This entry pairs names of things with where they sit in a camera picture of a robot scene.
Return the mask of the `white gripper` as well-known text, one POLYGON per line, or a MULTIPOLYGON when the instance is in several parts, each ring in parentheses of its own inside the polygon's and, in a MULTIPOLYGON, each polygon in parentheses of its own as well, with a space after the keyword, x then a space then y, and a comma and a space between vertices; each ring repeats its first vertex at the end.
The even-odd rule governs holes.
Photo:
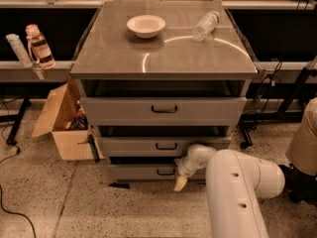
POLYGON ((176 177, 174 191, 180 192, 187 184, 188 178, 196 174, 198 170, 206 167, 205 160, 192 160, 189 156, 174 160, 177 166, 179 176, 176 177))

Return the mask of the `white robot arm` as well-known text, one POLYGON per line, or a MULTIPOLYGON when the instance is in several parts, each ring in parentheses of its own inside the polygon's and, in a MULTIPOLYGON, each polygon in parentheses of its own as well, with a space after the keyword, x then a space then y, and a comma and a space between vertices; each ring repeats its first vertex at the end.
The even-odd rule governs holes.
POLYGON ((258 200, 282 193, 285 178, 277 164, 200 144, 175 163, 176 191, 205 171, 212 238, 269 238, 258 200))

